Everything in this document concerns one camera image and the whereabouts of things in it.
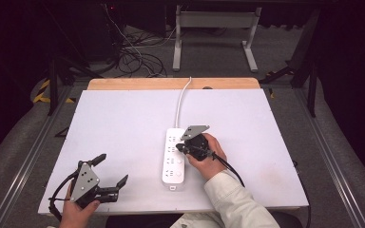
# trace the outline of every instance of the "hand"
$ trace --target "hand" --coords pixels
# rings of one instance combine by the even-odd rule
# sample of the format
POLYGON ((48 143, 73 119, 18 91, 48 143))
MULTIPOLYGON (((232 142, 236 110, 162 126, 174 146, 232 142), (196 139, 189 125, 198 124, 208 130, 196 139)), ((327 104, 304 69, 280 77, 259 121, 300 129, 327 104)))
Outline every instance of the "hand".
MULTIPOLYGON (((226 155, 221 149, 218 140, 207 133, 203 133, 203 136, 208 140, 209 149, 227 161, 226 155)), ((207 181, 226 169, 226 167, 220 161, 213 160, 211 157, 208 157, 203 161, 198 161, 189 154, 187 154, 186 157, 188 158, 189 163, 196 167, 207 181)))
MULTIPOLYGON (((70 185, 67 189, 67 199, 70 199, 70 185)), ((91 202, 85 209, 70 200, 64 202, 64 212, 62 214, 60 228, 85 228, 88 219, 93 215, 94 211, 99 207, 100 202, 95 200, 91 202)))

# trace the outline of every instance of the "metal frame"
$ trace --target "metal frame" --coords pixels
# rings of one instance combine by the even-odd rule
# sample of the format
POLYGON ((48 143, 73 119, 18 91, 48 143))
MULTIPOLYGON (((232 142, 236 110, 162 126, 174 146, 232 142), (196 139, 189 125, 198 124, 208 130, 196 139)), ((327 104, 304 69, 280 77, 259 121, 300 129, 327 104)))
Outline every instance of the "metal frame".
POLYGON ((179 71, 183 41, 181 28, 250 28, 248 39, 242 41, 242 47, 252 72, 258 72, 251 45, 256 33, 261 8, 255 12, 208 12, 208 11, 181 11, 176 9, 176 44, 174 46, 173 70, 179 71))

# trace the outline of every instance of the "table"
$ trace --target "table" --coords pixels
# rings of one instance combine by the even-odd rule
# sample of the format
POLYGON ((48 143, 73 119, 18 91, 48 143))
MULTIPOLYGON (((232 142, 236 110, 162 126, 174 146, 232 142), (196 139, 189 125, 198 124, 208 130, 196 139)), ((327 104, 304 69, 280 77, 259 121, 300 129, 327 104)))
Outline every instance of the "table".
MULTIPOLYGON (((176 103, 187 81, 92 80, 78 103, 38 212, 48 214, 47 198, 78 160, 91 160, 101 153, 107 153, 107 159, 93 168, 101 187, 115 185, 126 174, 129 179, 118 201, 101 204, 97 214, 212 211, 202 188, 204 180, 188 162, 181 192, 169 191, 161 181, 165 130, 173 127, 175 114, 175 106, 168 108, 167 104, 176 103)), ((267 208, 308 205, 257 80, 195 78, 184 93, 181 112, 182 128, 188 124, 210 125, 207 132, 219 139, 229 162, 260 204, 267 208), (201 89, 204 86, 214 89, 201 89)))

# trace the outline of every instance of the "power cord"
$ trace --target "power cord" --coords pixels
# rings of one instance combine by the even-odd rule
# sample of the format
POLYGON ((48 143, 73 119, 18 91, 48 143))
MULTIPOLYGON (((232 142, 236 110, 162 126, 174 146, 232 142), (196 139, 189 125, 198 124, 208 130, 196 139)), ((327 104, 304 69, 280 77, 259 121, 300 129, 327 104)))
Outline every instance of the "power cord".
MULTIPOLYGON (((297 167, 298 167, 298 162, 297 162, 297 161, 294 161, 294 160, 292 160, 292 162, 293 162, 293 166, 294 166, 295 168, 297 168, 297 167)), ((307 199, 307 201, 309 202, 309 205, 308 205, 308 207, 307 207, 308 217, 307 217, 307 225, 306 225, 306 228, 310 228, 310 225, 311 225, 311 203, 310 203, 310 198, 309 198, 309 195, 308 195, 307 189, 306 189, 306 187, 305 187, 305 185, 304 185, 303 181, 301 180, 301 178, 300 178, 300 177, 298 177, 298 179, 300 180, 301 187, 303 188, 303 190, 304 190, 304 194, 306 195, 306 199, 307 199)))

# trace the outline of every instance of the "white power strip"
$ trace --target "white power strip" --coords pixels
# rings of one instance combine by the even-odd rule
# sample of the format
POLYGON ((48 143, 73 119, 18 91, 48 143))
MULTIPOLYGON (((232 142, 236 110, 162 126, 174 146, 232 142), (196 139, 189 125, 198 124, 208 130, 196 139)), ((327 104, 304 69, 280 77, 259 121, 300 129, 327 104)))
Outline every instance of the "white power strip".
POLYGON ((176 144, 183 143, 181 136, 184 132, 181 128, 169 128, 165 134, 162 181, 170 191, 179 191, 183 187, 185 155, 176 144))

